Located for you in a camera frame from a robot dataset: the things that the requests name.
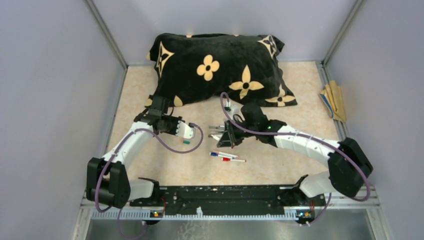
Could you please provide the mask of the black floral pillow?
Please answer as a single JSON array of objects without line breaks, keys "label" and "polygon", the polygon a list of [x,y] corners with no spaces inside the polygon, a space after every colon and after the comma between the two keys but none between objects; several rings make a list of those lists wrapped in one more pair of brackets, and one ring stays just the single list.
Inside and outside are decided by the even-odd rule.
[{"label": "black floral pillow", "polygon": [[158,80],[155,96],[181,107],[225,92],[242,105],[297,105],[283,79],[278,55],[285,44],[272,34],[159,34],[147,59]]}]

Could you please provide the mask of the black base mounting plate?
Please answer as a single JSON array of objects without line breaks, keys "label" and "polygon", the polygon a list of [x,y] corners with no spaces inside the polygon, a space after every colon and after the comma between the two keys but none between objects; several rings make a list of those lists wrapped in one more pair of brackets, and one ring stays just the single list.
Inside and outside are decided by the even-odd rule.
[{"label": "black base mounting plate", "polygon": [[131,207],[164,207],[166,215],[283,215],[288,207],[323,207],[323,194],[309,198],[293,185],[160,186],[149,198],[130,201]]}]

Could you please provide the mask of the white marker pink cap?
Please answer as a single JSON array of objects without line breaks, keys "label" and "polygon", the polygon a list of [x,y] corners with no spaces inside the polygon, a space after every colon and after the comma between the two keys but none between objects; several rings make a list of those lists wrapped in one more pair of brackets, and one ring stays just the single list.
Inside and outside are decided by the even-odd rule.
[{"label": "white marker pink cap", "polygon": [[238,155],[231,154],[231,153],[226,153],[226,152],[221,152],[221,151],[218,151],[218,153],[223,155],[223,156],[228,156],[228,157],[231,157],[231,158],[239,158]]}]

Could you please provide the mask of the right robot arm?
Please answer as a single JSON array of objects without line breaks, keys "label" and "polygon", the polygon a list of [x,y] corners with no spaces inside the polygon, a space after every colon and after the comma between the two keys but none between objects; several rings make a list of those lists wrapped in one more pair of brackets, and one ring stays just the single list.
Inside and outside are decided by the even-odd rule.
[{"label": "right robot arm", "polygon": [[275,148],[292,150],[313,159],[327,168],[326,171],[302,177],[296,183],[293,200],[299,206],[307,206],[314,197],[338,192],[357,200],[362,186],[371,194],[368,177],[374,168],[358,142],[350,137],[343,140],[320,138],[295,129],[284,121],[268,119],[262,109],[249,103],[241,108],[243,120],[233,117],[237,110],[222,102],[221,108],[227,117],[225,130],[217,143],[219,148],[233,148],[245,138],[254,137],[263,144]]}]

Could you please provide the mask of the folded tan cloth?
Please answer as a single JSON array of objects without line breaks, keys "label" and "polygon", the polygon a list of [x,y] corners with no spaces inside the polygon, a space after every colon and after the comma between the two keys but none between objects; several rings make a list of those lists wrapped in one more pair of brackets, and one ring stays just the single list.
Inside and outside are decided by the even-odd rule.
[{"label": "folded tan cloth", "polygon": [[346,123],[347,116],[342,89],[335,80],[330,80],[329,84],[324,86],[324,89],[319,93],[319,97],[331,119]]}]

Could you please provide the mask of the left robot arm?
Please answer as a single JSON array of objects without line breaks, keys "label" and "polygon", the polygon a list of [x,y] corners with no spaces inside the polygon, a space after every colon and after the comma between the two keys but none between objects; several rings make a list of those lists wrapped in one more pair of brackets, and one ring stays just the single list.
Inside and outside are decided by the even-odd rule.
[{"label": "left robot arm", "polygon": [[87,164],[86,198],[93,201],[101,213],[111,207],[123,208],[133,199],[149,207],[160,202],[160,193],[152,180],[139,178],[130,181],[128,168],[140,150],[160,133],[176,135],[181,117],[168,114],[170,100],[154,96],[152,103],[133,120],[128,132],[118,144],[100,158],[93,157]]}]

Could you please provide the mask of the white marker red cap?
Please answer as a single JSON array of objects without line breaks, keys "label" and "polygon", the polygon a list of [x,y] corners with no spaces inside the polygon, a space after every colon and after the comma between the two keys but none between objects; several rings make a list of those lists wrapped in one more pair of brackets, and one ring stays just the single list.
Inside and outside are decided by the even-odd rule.
[{"label": "white marker red cap", "polygon": [[220,139],[221,139],[221,136],[220,135],[209,135],[208,136],[209,138],[213,138],[214,140],[216,140],[216,141],[219,141]]}]

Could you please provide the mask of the white marker blue cap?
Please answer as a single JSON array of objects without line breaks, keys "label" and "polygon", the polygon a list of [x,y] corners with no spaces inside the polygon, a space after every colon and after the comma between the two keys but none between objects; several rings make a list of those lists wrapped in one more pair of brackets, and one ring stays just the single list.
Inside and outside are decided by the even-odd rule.
[{"label": "white marker blue cap", "polygon": [[220,158],[228,158],[228,159],[236,159],[237,157],[232,154],[223,154],[222,152],[209,152],[210,156],[220,157]]}]

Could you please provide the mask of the dark green pen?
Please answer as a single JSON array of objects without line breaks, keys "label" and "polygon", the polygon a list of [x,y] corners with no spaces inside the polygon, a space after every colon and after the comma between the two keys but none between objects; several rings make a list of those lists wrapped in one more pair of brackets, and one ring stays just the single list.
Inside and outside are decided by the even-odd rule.
[{"label": "dark green pen", "polygon": [[211,131],[208,133],[209,136],[221,136],[224,132],[223,131]]}]

